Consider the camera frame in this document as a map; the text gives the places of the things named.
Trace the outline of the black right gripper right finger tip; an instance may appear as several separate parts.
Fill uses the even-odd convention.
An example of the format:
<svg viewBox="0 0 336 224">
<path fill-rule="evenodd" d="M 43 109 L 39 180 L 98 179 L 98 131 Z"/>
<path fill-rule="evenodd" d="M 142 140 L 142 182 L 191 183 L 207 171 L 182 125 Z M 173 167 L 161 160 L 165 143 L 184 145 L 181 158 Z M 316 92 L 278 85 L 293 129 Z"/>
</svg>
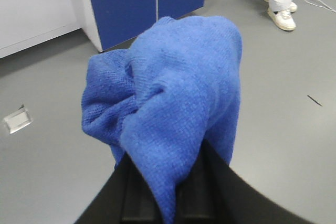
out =
<svg viewBox="0 0 336 224">
<path fill-rule="evenodd" d="M 188 177 L 177 189 L 176 221 L 214 221 L 214 204 L 205 143 Z"/>
</svg>

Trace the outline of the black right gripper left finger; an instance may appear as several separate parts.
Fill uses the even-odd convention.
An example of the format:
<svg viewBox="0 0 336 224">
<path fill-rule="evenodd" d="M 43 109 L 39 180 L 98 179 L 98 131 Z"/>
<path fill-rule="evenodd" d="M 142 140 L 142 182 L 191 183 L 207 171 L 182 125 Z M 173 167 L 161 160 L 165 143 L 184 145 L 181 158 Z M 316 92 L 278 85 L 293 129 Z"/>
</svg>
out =
<svg viewBox="0 0 336 224">
<path fill-rule="evenodd" d="M 121 221 L 161 221 L 160 211 L 150 188 L 126 154 L 129 162 Z"/>
</svg>

